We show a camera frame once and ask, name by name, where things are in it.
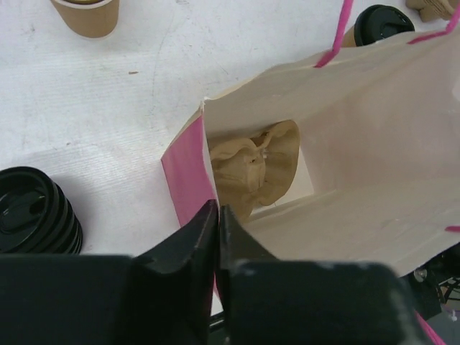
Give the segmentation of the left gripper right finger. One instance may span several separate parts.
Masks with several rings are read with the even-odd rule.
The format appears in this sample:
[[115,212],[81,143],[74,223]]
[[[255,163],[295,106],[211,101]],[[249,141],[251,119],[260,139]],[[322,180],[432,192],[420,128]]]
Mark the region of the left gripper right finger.
[[281,260],[220,210],[218,295],[232,344],[435,344],[409,290],[376,262]]

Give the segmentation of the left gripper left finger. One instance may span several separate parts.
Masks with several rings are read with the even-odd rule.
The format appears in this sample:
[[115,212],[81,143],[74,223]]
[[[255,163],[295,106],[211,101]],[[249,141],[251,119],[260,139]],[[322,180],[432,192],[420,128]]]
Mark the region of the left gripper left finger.
[[138,257],[4,254],[3,344],[206,344],[214,200]]

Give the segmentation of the single pulp cup carrier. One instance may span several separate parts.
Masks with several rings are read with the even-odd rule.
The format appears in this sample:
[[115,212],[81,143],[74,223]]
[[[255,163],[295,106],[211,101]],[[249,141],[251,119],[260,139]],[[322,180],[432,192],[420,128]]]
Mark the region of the single pulp cup carrier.
[[299,151],[299,128],[291,120],[214,145],[209,154],[220,204],[246,223],[255,208],[270,206],[288,192]]

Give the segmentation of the cakes paper gift bag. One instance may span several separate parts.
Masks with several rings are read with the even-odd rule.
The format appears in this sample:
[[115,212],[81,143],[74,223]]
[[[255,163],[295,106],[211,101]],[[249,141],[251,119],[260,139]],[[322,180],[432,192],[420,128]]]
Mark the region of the cakes paper gift bag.
[[207,200],[224,207],[214,145],[291,120],[293,184],[237,219],[274,257],[376,262],[401,277],[459,243],[459,5],[441,31],[341,47],[352,6],[330,50],[205,100],[179,131],[161,162],[180,224]]

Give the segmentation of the single brown paper cup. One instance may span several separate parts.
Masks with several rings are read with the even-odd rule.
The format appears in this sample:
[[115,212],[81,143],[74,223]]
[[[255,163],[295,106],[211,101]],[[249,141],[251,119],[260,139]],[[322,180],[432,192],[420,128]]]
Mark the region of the single brown paper cup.
[[355,24],[344,34],[341,47],[361,47],[362,45],[362,26]]

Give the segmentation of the black coffee cup lid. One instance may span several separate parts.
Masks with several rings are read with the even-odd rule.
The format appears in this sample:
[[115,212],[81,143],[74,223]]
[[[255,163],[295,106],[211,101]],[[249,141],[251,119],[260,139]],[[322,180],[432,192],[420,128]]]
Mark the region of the black coffee cup lid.
[[354,42],[357,47],[370,45],[400,33],[414,31],[414,24],[408,16],[393,6],[382,4],[365,9],[357,17],[353,28]]

